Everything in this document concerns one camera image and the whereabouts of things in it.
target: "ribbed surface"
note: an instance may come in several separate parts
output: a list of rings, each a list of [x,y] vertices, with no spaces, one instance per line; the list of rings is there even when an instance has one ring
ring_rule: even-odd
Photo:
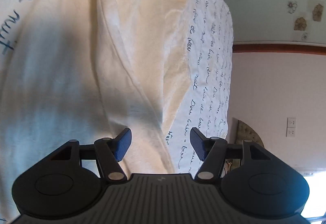
[[[125,135],[123,135],[122,139],[117,144],[117,149],[115,151],[115,159],[118,162],[122,160],[130,144],[131,144],[131,130],[129,130]]]
[[[202,162],[207,157],[207,153],[205,151],[205,145],[203,140],[196,134],[194,131],[190,131],[190,142],[192,147],[194,148],[199,160]]]
[[[228,204],[212,185],[190,175],[133,175],[126,184],[110,186],[87,212],[65,220],[37,220],[22,216],[15,224],[307,224],[300,216],[259,220]]]

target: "patterned fabric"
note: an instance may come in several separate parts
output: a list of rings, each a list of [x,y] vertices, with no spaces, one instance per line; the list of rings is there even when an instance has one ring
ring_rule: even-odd
[[[206,137],[228,132],[233,27],[223,0],[192,0],[187,51],[192,84],[166,136],[177,173],[195,175],[202,164],[189,133],[197,127]]]

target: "electrical outlet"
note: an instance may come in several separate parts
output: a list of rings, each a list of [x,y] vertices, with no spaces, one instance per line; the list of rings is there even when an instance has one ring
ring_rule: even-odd
[[[287,137],[295,137],[295,128],[287,128],[286,136]]]
[[[295,117],[288,117],[287,118],[287,127],[288,128],[295,128],[296,126],[296,120],[295,120]]]

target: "bed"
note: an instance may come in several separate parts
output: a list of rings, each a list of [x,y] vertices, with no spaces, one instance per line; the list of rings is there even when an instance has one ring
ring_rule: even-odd
[[[90,144],[128,126],[127,174],[194,175],[191,128],[226,137],[233,28],[223,0],[0,7],[0,219],[17,215],[14,179],[69,139]]]

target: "flower decoration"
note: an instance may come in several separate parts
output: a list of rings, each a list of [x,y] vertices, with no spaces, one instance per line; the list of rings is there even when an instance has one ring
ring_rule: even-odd
[[[308,33],[307,32],[303,33],[301,36],[301,40],[306,41],[307,38],[308,38]]]
[[[291,2],[291,1],[289,1],[287,3],[287,12],[289,14],[293,14],[297,10],[297,7],[298,7],[297,2]]]
[[[307,28],[307,21],[303,17],[299,17],[294,22],[294,30],[305,31]]]
[[[320,22],[322,20],[323,11],[324,7],[321,4],[316,5],[312,11],[312,19],[314,21]]]

